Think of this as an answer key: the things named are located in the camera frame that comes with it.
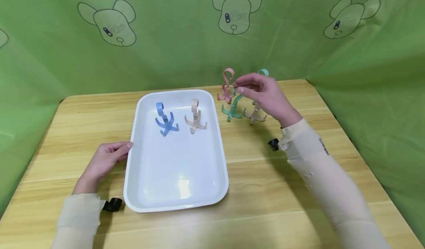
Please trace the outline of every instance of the finger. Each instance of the finger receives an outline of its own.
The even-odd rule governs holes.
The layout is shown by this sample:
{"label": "finger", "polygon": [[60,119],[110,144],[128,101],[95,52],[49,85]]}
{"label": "finger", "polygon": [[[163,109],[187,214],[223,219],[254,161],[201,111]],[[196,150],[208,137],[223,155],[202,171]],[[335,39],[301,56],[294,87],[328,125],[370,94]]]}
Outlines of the finger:
{"label": "finger", "polygon": [[257,92],[247,87],[238,87],[237,91],[251,100],[258,101],[260,99],[261,92]]}
{"label": "finger", "polygon": [[122,142],[114,142],[114,143],[105,143],[99,146],[99,148],[104,148],[109,152],[114,152],[115,150],[117,150],[118,148],[120,148],[121,146],[124,146],[128,143],[128,141],[122,141]]}
{"label": "finger", "polygon": [[235,85],[233,85],[233,87],[234,88],[237,88],[237,87],[246,87],[248,89],[252,89],[252,90],[255,90],[255,91],[260,91],[261,90],[261,86],[253,85],[253,84],[243,85],[243,86],[235,86]]}
{"label": "finger", "polygon": [[118,162],[123,162],[123,161],[127,160],[127,158],[128,158],[128,154],[125,154],[124,156],[122,156],[118,159]]}
{"label": "finger", "polygon": [[248,75],[243,75],[240,78],[237,78],[235,80],[235,84],[237,87],[243,86],[243,85],[249,85],[249,84],[254,84],[259,86],[261,84],[265,84],[268,80],[269,80],[269,77],[265,75],[251,73]]}
{"label": "finger", "polygon": [[112,156],[116,160],[118,160],[120,157],[123,157],[126,154],[128,154],[128,152],[130,151],[131,147],[132,147],[132,142],[127,142],[127,143],[125,143],[125,145],[121,146],[115,152],[113,152],[112,153]]}

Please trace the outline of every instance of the sleeve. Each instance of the sleeve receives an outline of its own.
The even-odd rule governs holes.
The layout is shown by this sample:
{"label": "sleeve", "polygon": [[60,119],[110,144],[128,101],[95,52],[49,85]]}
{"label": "sleeve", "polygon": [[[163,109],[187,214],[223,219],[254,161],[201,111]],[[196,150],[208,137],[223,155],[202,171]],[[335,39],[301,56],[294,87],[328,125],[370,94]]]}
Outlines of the sleeve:
{"label": "sleeve", "polygon": [[344,249],[389,249],[359,188],[302,119],[282,129],[279,148],[304,179]]}
{"label": "sleeve", "polygon": [[91,249],[100,212],[105,204],[97,194],[79,194],[65,199],[52,249]]}

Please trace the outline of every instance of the green cloth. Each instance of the green cloth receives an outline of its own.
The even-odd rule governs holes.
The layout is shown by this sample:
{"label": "green cloth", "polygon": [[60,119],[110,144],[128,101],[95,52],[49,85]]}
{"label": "green cloth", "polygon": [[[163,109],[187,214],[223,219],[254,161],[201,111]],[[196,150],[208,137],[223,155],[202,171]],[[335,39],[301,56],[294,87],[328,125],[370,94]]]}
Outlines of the green cloth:
{"label": "green cloth", "polygon": [[0,0],[0,212],[59,101],[307,78],[425,244],[425,0]]}

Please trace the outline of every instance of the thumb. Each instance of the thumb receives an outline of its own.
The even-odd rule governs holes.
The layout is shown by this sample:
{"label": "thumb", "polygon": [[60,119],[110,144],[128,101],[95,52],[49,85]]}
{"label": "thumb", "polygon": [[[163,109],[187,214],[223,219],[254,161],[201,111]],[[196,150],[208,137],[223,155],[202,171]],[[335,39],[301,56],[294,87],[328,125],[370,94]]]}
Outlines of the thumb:
{"label": "thumb", "polygon": [[249,98],[254,101],[258,101],[260,98],[261,92],[257,92],[255,90],[249,89],[247,87],[237,87],[237,91],[244,95],[246,98]]}
{"label": "thumb", "polygon": [[123,157],[126,155],[132,147],[132,143],[126,143],[125,145],[122,145],[120,148],[118,148],[115,152],[112,153],[112,156],[114,159],[119,159],[120,157]]}

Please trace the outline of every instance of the wooden table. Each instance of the wooden table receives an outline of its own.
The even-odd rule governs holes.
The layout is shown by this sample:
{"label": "wooden table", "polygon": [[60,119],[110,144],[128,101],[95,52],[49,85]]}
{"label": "wooden table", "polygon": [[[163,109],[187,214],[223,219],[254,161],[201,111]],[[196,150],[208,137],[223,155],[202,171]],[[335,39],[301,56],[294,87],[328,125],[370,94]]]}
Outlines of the wooden table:
{"label": "wooden table", "polygon": [[[393,249],[423,248],[324,101],[308,82],[279,82],[288,99],[322,137],[328,151],[360,187]],[[213,96],[220,87],[202,87]],[[73,96],[59,106],[0,223],[0,248],[49,248],[56,221],[97,146],[126,141],[137,101],[149,92]],[[216,100],[230,187],[218,204],[138,214],[123,206],[102,212],[94,248],[338,248],[335,235],[284,152],[267,142],[281,133],[277,121],[249,125],[232,119]],[[251,101],[239,102],[243,109]],[[100,196],[121,196],[124,164],[101,186]]]}

